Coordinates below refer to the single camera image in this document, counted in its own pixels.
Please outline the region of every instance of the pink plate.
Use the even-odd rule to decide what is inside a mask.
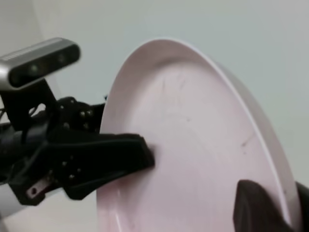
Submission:
[[[237,182],[270,194],[301,231],[287,159],[247,89],[195,49],[154,40],[125,61],[109,94],[102,133],[138,133],[156,167],[98,190],[100,232],[233,232]]]

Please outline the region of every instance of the bolt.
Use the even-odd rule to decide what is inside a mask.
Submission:
[[[87,114],[88,114],[89,116],[92,116],[92,115],[93,115],[93,111],[92,111],[92,110],[88,110],[88,111],[87,111]]]
[[[66,129],[70,129],[70,125],[67,122],[63,123],[63,127],[66,128]]]
[[[84,128],[85,128],[85,129],[89,129],[89,124],[88,124],[88,123],[85,123],[85,124],[84,124]]]
[[[84,111],[81,111],[79,114],[80,114],[81,117],[85,117],[85,115],[86,115]]]

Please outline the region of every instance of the cable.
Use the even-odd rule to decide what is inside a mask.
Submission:
[[[1,111],[1,113],[0,113],[0,121],[1,121],[3,115],[5,114],[5,109],[2,108],[2,109],[0,109],[0,111]]]
[[[32,109],[29,111],[29,115],[30,115],[30,116],[33,116],[34,113],[37,111],[38,107],[39,107],[39,106],[36,106],[36,107],[32,108]]]

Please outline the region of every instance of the scratch mark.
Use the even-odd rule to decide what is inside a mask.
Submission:
[[[185,80],[183,80],[183,81],[180,83],[180,89],[183,89],[184,84],[185,84]]]
[[[162,92],[165,91],[165,79],[163,79],[163,82],[162,82]]]
[[[242,146],[242,147],[245,147],[245,146],[248,144],[248,142],[250,142],[250,140],[253,139],[254,137],[255,137],[255,133],[253,133],[252,135],[250,135],[250,136],[241,144],[241,146]]]

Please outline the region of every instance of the black finger pad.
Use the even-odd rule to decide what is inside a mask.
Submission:
[[[235,232],[293,232],[264,188],[251,180],[238,182],[233,221]]]

